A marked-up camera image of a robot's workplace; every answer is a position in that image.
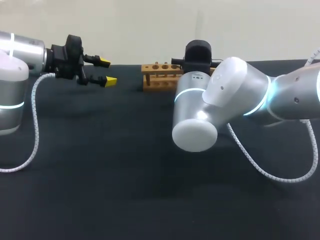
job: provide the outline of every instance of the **cable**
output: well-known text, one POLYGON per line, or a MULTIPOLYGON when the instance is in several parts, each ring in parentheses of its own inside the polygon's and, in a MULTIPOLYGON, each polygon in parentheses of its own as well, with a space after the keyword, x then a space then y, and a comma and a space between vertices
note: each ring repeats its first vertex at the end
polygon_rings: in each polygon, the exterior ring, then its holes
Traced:
POLYGON ((17 166, 15 168, 10 168, 10 169, 2 169, 0 168, 0 173, 13 173, 17 172, 21 169, 24 169, 26 166, 31 163, 31 161, 35 158, 37 151, 38 151, 38 146, 39 146, 39 127, 38 127, 38 118, 37 118, 37 111, 36 111, 36 91, 39 83, 46 78, 55 78, 56 75, 54 73, 47 73, 42 76, 40 76, 34 83, 32 91, 31 91, 31 107, 32 107, 32 115, 33 115, 33 124, 34 124, 34 147, 33 151, 25 163, 23 163, 20 166, 17 166))
MULTIPOLYGON (((320 48, 318 48, 312 54, 312 56, 306 61, 304 66, 305 67, 309 66, 319 54, 320 54, 320 48)), ((308 178, 310 178, 315 173, 315 171, 317 169, 318 158, 319 158, 317 141, 316 141, 315 133, 314 133, 314 131, 312 129, 310 120, 309 119, 301 119, 300 122, 305 124, 305 126, 306 126, 306 128, 308 130, 309 136, 310 136, 310 140, 311 140, 311 144, 312 144, 312 150, 313 150, 313 162, 312 162, 312 166, 311 166, 310 170, 305 175, 303 175, 301 177, 298 177, 298 178, 292 178, 292 179, 277 177, 277 176, 274 176, 274 175, 264 171, 253 160, 253 158, 247 152, 245 147, 241 144, 241 142, 239 141, 237 135, 235 134, 234 130, 232 129, 230 123, 228 123, 226 126, 227 126, 229 132, 231 133, 233 139, 235 140, 236 144, 239 146, 239 148, 244 153, 244 155, 248 158, 249 162, 255 167, 255 169, 257 169, 259 171, 259 173, 263 174, 268 179, 272 179, 272 180, 277 181, 277 182, 293 184, 293 183, 302 182, 302 181, 307 180, 308 178)))

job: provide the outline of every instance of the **wooden test tube rack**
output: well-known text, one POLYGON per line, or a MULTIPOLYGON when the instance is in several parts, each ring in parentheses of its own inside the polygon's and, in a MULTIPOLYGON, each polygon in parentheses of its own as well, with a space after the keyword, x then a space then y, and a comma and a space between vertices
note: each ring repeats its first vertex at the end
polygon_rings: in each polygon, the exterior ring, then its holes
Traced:
POLYGON ((143 74, 144 92, 163 92, 174 91, 177 88, 177 82, 184 71, 179 65, 168 64, 144 64, 141 66, 143 74))

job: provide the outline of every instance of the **silver arm segment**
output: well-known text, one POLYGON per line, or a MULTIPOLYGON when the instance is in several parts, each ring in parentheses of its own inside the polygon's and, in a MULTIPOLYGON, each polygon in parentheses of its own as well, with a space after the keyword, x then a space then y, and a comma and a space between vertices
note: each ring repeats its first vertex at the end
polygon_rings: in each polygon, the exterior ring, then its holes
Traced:
POLYGON ((319 72, 317 63, 270 77, 237 57, 223 61, 211 77, 188 72, 177 84, 173 141, 201 152, 215 144, 221 126, 242 115, 263 126, 320 118, 319 72))

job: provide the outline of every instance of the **black mount bracket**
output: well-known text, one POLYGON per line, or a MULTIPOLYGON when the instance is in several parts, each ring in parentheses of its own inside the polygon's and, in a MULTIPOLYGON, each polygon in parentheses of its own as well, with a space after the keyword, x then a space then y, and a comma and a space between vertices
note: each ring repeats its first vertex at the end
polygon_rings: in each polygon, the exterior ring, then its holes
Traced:
POLYGON ((216 68, 219 62, 212 62, 211 46, 204 40, 193 40, 185 47, 183 59, 171 59, 171 64, 180 65, 183 73, 198 71, 210 75, 210 68, 216 68))
POLYGON ((77 83, 80 85, 93 83, 104 87, 107 83, 106 76, 98 78, 94 78, 92 75, 86 76, 84 62, 104 68, 108 68, 110 62, 98 55, 84 55, 82 40, 79 36, 69 35, 64 46, 52 45, 51 49, 46 49, 46 54, 44 71, 55 73, 56 78, 72 80, 77 76, 77 83))

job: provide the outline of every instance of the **metallic cylinder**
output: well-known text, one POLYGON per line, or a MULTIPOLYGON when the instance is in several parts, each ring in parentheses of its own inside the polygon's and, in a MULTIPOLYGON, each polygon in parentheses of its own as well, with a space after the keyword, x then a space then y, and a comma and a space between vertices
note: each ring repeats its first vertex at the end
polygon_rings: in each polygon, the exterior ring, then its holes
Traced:
POLYGON ((188 72, 179 79, 174 100, 172 138, 189 152, 201 152, 215 144, 218 132, 211 123, 210 105, 202 99, 210 76, 199 71, 188 72))
POLYGON ((211 78, 198 71, 184 74, 174 100, 173 141, 189 152, 209 149, 221 126, 264 103, 270 84, 268 76, 235 57, 221 63, 211 78))
POLYGON ((0 50, 24 61, 30 75, 39 75, 45 69, 47 50, 41 40, 0 31, 0 50))
POLYGON ((249 118, 264 126, 320 118, 320 63, 274 78, 266 103, 249 118))
POLYGON ((13 133, 20 126, 29 68, 22 60, 2 53, 0 54, 0 135, 6 135, 13 133))

